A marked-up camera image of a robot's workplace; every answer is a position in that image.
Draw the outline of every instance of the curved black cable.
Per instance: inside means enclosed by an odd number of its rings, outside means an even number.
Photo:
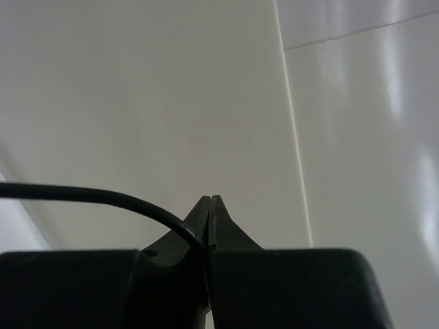
[[[123,193],[73,186],[0,182],[0,198],[108,204],[149,217],[180,235],[188,244],[206,254],[206,246],[177,216],[142,199]]]

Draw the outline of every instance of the white panel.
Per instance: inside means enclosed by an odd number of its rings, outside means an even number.
[[[307,230],[273,1],[2,1],[9,178],[109,188],[183,217],[221,194],[265,247]],[[61,247],[165,231],[107,206],[34,204]]]
[[[376,269],[396,328],[439,324],[439,14],[288,51],[318,247]]]
[[[436,0],[276,0],[285,49],[439,11]]]

